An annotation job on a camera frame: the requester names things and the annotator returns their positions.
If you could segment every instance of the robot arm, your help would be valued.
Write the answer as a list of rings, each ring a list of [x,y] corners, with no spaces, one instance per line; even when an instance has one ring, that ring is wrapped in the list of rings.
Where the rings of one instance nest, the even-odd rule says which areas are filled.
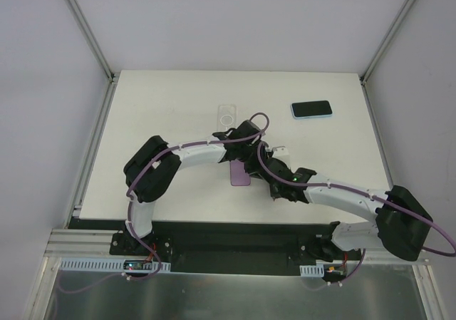
[[[133,190],[135,201],[132,223],[138,236],[144,237],[152,231],[150,220],[155,201],[165,193],[178,170],[205,163],[240,160],[244,163],[246,172],[252,177],[269,183],[270,194],[274,199],[281,197],[292,202],[328,205],[366,220],[357,224],[331,224],[332,234],[319,238],[313,248],[309,248],[315,257],[330,259],[333,248],[349,251],[357,248],[385,247],[402,259],[415,261],[418,258],[430,229],[428,225],[372,197],[351,192],[351,189],[356,189],[366,195],[376,195],[432,221],[430,215],[408,190],[399,186],[394,186],[390,191],[350,186],[302,167],[293,172],[282,155],[286,152],[283,147],[280,150],[267,149],[263,142],[255,139],[230,142],[258,132],[258,127],[246,120],[236,129],[212,134],[212,137],[201,142],[202,145],[187,146],[183,143],[178,149],[163,155],[160,162],[144,174]],[[149,139],[124,168],[127,185],[131,186],[152,158],[166,149],[167,143],[160,136]],[[296,186],[299,183],[309,186]]]

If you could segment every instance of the white tabletop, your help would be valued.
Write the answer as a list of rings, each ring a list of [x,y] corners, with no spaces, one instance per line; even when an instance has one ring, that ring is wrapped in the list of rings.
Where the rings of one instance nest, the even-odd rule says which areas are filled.
[[[329,118],[296,120],[290,104],[329,100]],[[80,218],[123,220],[128,199],[123,167],[143,143],[206,138],[217,130],[221,104],[237,106],[237,125],[258,111],[271,125],[264,139],[285,145],[291,168],[307,167],[354,185],[388,189],[358,76],[351,73],[123,71],[85,194]],[[258,117],[256,122],[263,126]],[[323,205],[273,201],[252,179],[232,187],[229,163],[179,171],[157,201],[154,220],[329,223],[361,221]]]

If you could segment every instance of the black smartphone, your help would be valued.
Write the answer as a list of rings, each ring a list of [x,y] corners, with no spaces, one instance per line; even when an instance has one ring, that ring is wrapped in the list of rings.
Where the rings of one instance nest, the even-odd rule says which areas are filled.
[[[291,113],[295,119],[329,117],[333,114],[331,105],[327,100],[306,101],[303,103],[292,103]]]

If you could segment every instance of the wire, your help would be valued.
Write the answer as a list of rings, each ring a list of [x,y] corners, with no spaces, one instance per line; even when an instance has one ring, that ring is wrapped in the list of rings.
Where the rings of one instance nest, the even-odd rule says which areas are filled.
[[[253,135],[250,135],[250,136],[247,136],[245,138],[238,138],[236,140],[212,140],[212,141],[197,141],[197,142],[192,142],[192,143],[185,143],[183,145],[176,145],[174,147],[171,147],[171,148],[167,148],[167,149],[164,149],[163,151],[161,151],[160,153],[158,153],[153,159],[151,159],[149,161],[149,163],[140,171],[140,173],[138,174],[138,176],[133,180],[132,184],[130,185],[130,187],[128,188],[128,191],[127,191],[127,197],[130,198],[130,202],[128,203],[128,211],[127,211],[127,224],[128,224],[128,229],[131,233],[131,235],[137,240],[139,241],[139,243],[144,246],[147,250],[149,250],[149,252],[151,253],[151,255],[153,257],[155,257],[157,259],[157,262],[158,262],[158,267],[157,269],[154,271],[154,272],[151,272],[150,274],[148,274],[147,276],[145,277],[131,277],[131,279],[134,279],[134,280],[141,280],[141,279],[149,279],[151,277],[153,277],[154,275],[156,275],[160,269],[162,269],[162,261],[160,260],[160,258],[158,257],[157,255],[157,252],[152,249],[151,247],[149,247],[146,243],[144,243],[141,238],[139,238],[138,234],[136,233],[135,229],[133,228],[133,223],[132,223],[132,211],[133,211],[133,201],[134,201],[134,197],[132,195],[132,191],[136,188],[136,185],[139,183],[139,181],[143,178],[144,174],[150,169],[150,167],[152,167],[152,165],[157,162],[158,160],[160,160],[160,158],[162,158],[164,155],[174,151],[174,150],[180,150],[182,148],[189,148],[189,147],[194,147],[194,146],[197,146],[197,145],[209,145],[209,144],[227,144],[227,143],[240,143],[240,142],[245,142],[245,141],[248,141],[248,140],[252,140],[252,139],[255,139],[255,138],[261,138],[262,135],[265,134],[267,128],[269,127],[269,117],[267,116],[266,113],[263,113],[263,112],[257,112],[255,114],[253,114],[252,117],[250,117],[250,121],[252,121],[255,117],[259,116],[259,115],[262,115],[265,119],[266,119],[266,125],[264,126],[264,128],[262,128],[258,133],[255,133]]]
[[[157,251],[157,245],[155,245],[155,243],[152,243],[153,245],[153,249],[155,251]],[[151,263],[152,259],[154,258],[154,255],[151,253],[149,254],[149,256],[147,256],[147,258],[144,260],[145,263]]]
[[[340,281],[340,283],[342,284],[342,282],[346,282],[347,279],[350,279],[358,270],[359,268],[361,267],[361,265],[363,264],[364,262],[364,259],[366,258],[366,249],[363,250],[363,253],[361,254],[361,258],[359,259],[359,262],[358,264],[356,265],[355,269],[353,269],[350,274],[348,274],[346,276],[345,279],[343,279],[342,281]],[[335,286],[335,285],[338,285],[338,286],[341,286],[341,284],[339,284],[339,282],[332,282],[332,283],[326,283],[326,284],[323,284],[319,287],[316,287],[316,288],[311,288],[311,287],[308,287],[306,286],[304,283],[303,283],[303,286],[304,288],[306,288],[307,290],[310,290],[310,291],[320,291],[320,290],[323,290],[325,289],[326,287],[330,287],[330,286]]]
[[[343,269],[347,272],[347,261],[348,261],[348,254],[346,252],[343,253]]]
[[[111,279],[114,276],[122,276],[122,274],[116,272],[114,274],[109,274],[107,276],[104,276],[102,279],[99,279],[98,281],[95,281],[92,284],[89,284],[88,286],[85,286],[83,288],[75,289],[75,290],[66,290],[61,286],[62,274],[58,273],[57,280],[56,280],[56,288],[57,288],[57,290],[59,290],[59,292],[61,292],[63,294],[79,294],[79,293],[82,293],[83,291],[87,291],[89,289],[92,289],[93,287],[98,286],[100,283],[106,281],[107,279]]]
[[[257,151],[256,151],[256,155],[258,157],[258,161],[259,161],[259,164],[263,167],[263,169],[269,174],[271,175],[274,179],[276,179],[277,181],[279,182],[282,182],[284,183],[285,185],[290,185],[290,186],[293,186],[293,187],[326,187],[326,188],[338,188],[340,190],[347,190],[349,192],[352,192],[352,193],[355,193],[355,194],[358,194],[358,195],[362,195],[364,197],[367,197],[367,198],[371,198],[375,201],[379,201],[379,202],[382,202],[383,204],[386,204],[392,208],[394,208],[395,210],[397,211],[400,211],[402,213],[405,213],[407,215],[410,215],[411,217],[414,217],[415,219],[417,220],[420,220],[421,222],[424,222],[427,226],[429,227],[432,227],[433,229],[435,229],[437,232],[439,232],[449,243],[450,245],[452,246],[452,248],[454,249],[455,252],[442,252],[440,250],[436,250],[436,249],[431,249],[429,247],[423,247],[423,250],[425,251],[428,251],[428,252],[432,252],[434,254],[439,254],[441,256],[446,256],[446,257],[456,257],[456,242],[454,241],[453,238],[451,238],[451,236],[446,233],[446,231],[444,229],[442,229],[440,226],[436,225],[434,222],[431,222],[430,220],[422,217],[421,215],[418,215],[410,210],[407,210],[406,208],[404,207],[401,207],[397,204],[395,204],[394,202],[391,202],[391,201],[388,201],[388,200],[385,200],[381,197],[378,197],[376,195],[369,195],[369,193],[367,192],[364,192],[362,190],[357,190],[356,188],[352,188],[352,187],[349,187],[349,186],[345,186],[345,185],[339,185],[339,184],[336,184],[336,183],[331,183],[330,184],[330,187],[328,186],[328,184],[326,183],[302,183],[302,182],[291,182],[291,181],[287,181],[285,179],[282,179],[281,177],[275,175],[272,171],[270,171],[268,169],[268,167],[264,164],[263,162],[263,159],[261,158],[261,149],[264,147],[264,142],[260,142],[258,144],[258,148],[257,148]]]

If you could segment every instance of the purple cable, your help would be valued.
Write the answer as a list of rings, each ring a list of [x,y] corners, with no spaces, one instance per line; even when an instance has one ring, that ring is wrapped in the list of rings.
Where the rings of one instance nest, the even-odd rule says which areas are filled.
[[[328,185],[326,183],[291,182],[291,181],[287,181],[287,180],[282,179],[281,177],[275,175],[272,171],[270,171],[268,169],[268,167],[264,164],[263,159],[261,158],[261,149],[263,147],[264,147],[264,142],[261,142],[260,144],[258,144],[258,150],[256,152],[256,155],[258,157],[258,161],[259,161],[260,165],[263,167],[263,169],[269,175],[271,175],[274,179],[276,179],[277,181],[282,182],[282,183],[284,183],[286,185],[294,186],[294,187],[328,187]],[[347,190],[349,192],[353,192],[353,193],[356,193],[358,195],[362,195],[362,196],[368,197],[368,198],[371,197],[368,193],[366,193],[366,192],[364,192],[362,190],[357,190],[356,188],[352,188],[352,187],[344,186],[344,185],[339,185],[339,184],[336,184],[336,183],[331,183],[331,188],[338,188],[340,190]],[[429,247],[423,247],[423,249],[425,251],[432,252],[434,254],[439,254],[441,256],[446,256],[446,257],[456,257],[456,242],[440,226],[436,225],[434,222],[431,222],[430,220],[428,220],[428,219],[426,219],[426,218],[424,218],[424,217],[422,217],[420,215],[417,215],[416,213],[414,213],[414,212],[412,212],[410,210],[405,209],[404,207],[401,207],[401,206],[395,204],[394,202],[385,200],[385,199],[383,199],[381,197],[378,197],[376,195],[372,196],[372,199],[375,200],[375,201],[387,204],[388,206],[391,206],[395,210],[400,211],[402,213],[405,213],[407,215],[410,215],[411,217],[414,217],[415,219],[420,220],[421,222],[424,222],[427,226],[432,227],[437,232],[439,232],[450,243],[450,245],[452,246],[452,248],[454,249],[455,252],[442,252],[440,250],[432,249],[432,248],[429,248]]]
[[[131,195],[131,192],[135,189],[136,185],[138,184],[138,182],[140,181],[140,179],[144,176],[144,174],[150,169],[150,167],[152,167],[152,164],[154,162],[157,162],[163,155],[173,151],[173,150],[177,150],[177,149],[180,149],[180,148],[188,148],[188,147],[193,147],[193,146],[196,146],[196,145],[208,145],[208,144],[225,144],[225,143],[239,143],[239,142],[244,142],[246,140],[251,140],[251,139],[254,139],[254,138],[257,138],[259,136],[262,136],[265,134],[267,128],[269,127],[269,117],[263,113],[263,112],[258,112],[258,113],[255,113],[251,118],[250,120],[253,120],[255,117],[257,117],[258,115],[262,115],[266,118],[266,125],[264,126],[263,129],[261,129],[258,133],[254,134],[254,135],[250,135],[248,137],[245,137],[245,138],[239,138],[239,139],[236,139],[236,140],[213,140],[213,141],[210,141],[209,143],[207,141],[198,141],[198,142],[193,142],[193,143],[186,143],[184,145],[182,145],[182,147],[180,147],[179,145],[176,145],[174,147],[171,147],[171,148],[168,148],[168,149],[165,149],[163,150],[162,152],[158,153],[145,167],[144,169],[141,170],[141,172],[138,174],[138,176],[135,178],[135,180],[133,181],[133,183],[131,184],[131,186],[128,188],[128,191],[127,191],[127,197],[130,198],[130,202],[128,204],[128,215],[127,215],[127,219],[128,219],[128,227],[130,229],[130,233],[132,234],[132,236],[142,245],[144,246],[147,250],[149,250],[153,256],[156,258],[157,262],[158,262],[158,268],[154,271],[154,272],[151,272],[150,274],[144,276],[144,277],[133,277],[133,276],[129,276],[128,278],[133,280],[133,281],[142,281],[142,280],[145,280],[145,279],[149,279],[153,276],[155,276],[162,268],[162,261],[161,259],[158,257],[157,255],[157,252],[152,249],[151,247],[149,247],[146,243],[144,243],[141,238],[139,238],[138,234],[136,233],[135,229],[133,228],[132,226],[132,222],[131,222],[131,212],[132,212],[132,208],[133,208],[133,196]],[[57,280],[56,280],[56,288],[57,290],[59,290],[61,293],[63,294],[78,294],[78,293],[82,293],[84,291],[87,291],[93,287],[96,287],[98,286],[100,283],[106,281],[107,279],[110,279],[111,277],[114,277],[114,276],[123,276],[123,274],[119,274],[119,273],[114,273],[114,274],[109,274],[108,276],[105,276],[103,277],[102,279],[99,279],[98,281],[92,283],[92,284],[89,284],[88,286],[86,287],[83,287],[83,288],[80,288],[80,289],[76,289],[76,290],[65,290],[64,288],[62,288],[61,284],[60,284],[60,280],[61,280],[61,275],[58,275],[57,276]],[[57,303],[55,305],[55,308],[56,310],[54,311],[54,315],[53,315],[53,318],[56,318],[57,317],[57,311],[58,311],[58,308],[57,308]]]
[[[57,276],[57,280],[56,280],[56,288],[57,288],[57,290],[59,290],[59,292],[61,292],[63,294],[79,294],[79,293],[82,293],[83,291],[87,291],[89,289],[92,289],[93,287],[98,286],[101,282],[104,282],[107,279],[110,279],[111,277],[114,277],[114,276],[122,276],[122,274],[119,274],[118,272],[116,272],[114,274],[109,274],[107,276],[104,276],[102,279],[99,279],[98,281],[93,282],[92,284],[89,284],[88,286],[85,286],[83,288],[75,289],[75,290],[65,290],[61,286],[60,280],[62,278],[62,275],[59,273]]]
[[[343,279],[342,282],[345,282],[347,279],[351,278],[359,270],[359,268],[361,268],[361,265],[364,262],[365,258],[366,258],[366,249],[363,250],[363,253],[361,254],[361,258],[359,259],[359,262],[356,265],[355,269],[353,269],[350,272],[350,274],[348,274],[347,277],[345,279]]]
[[[130,202],[128,203],[128,211],[127,211],[128,228],[130,230],[131,235],[142,246],[144,246],[147,250],[149,250],[153,254],[153,256],[157,259],[158,268],[154,272],[148,274],[146,277],[133,277],[133,278],[131,277],[131,279],[134,279],[134,280],[149,279],[150,277],[156,275],[159,272],[160,269],[162,269],[162,261],[158,257],[157,252],[155,252],[154,249],[149,247],[146,243],[144,243],[141,240],[141,238],[139,238],[139,236],[136,233],[135,229],[133,229],[133,225],[132,225],[132,222],[131,222],[131,219],[132,219],[131,213],[132,213],[132,210],[133,210],[133,200],[134,200],[134,197],[132,196],[131,192],[136,188],[136,185],[143,178],[144,174],[150,169],[150,167],[152,167],[152,165],[155,162],[157,162],[161,157],[163,157],[163,155],[166,155],[166,154],[168,154],[168,153],[170,153],[170,152],[172,152],[174,150],[178,150],[180,148],[189,148],[189,147],[194,147],[194,146],[197,146],[197,145],[239,143],[239,142],[245,142],[246,140],[252,140],[252,139],[255,139],[255,138],[259,137],[259,136],[264,135],[264,133],[266,132],[267,128],[269,127],[269,117],[266,115],[266,113],[263,113],[263,112],[255,113],[249,120],[253,120],[258,115],[262,115],[266,119],[266,125],[258,133],[255,133],[253,135],[247,136],[245,138],[238,138],[236,140],[212,140],[210,142],[201,140],[201,141],[198,141],[198,142],[185,143],[182,146],[176,145],[174,147],[167,148],[167,149],[161,151],[160,153],[158,153],[153,159],[151,159],[150,162],[140,171],[138,176],[133,180],[132,184],[130,185],[130,187],[128,188],[128,191],[127,191],[127,197],[130,198]]]

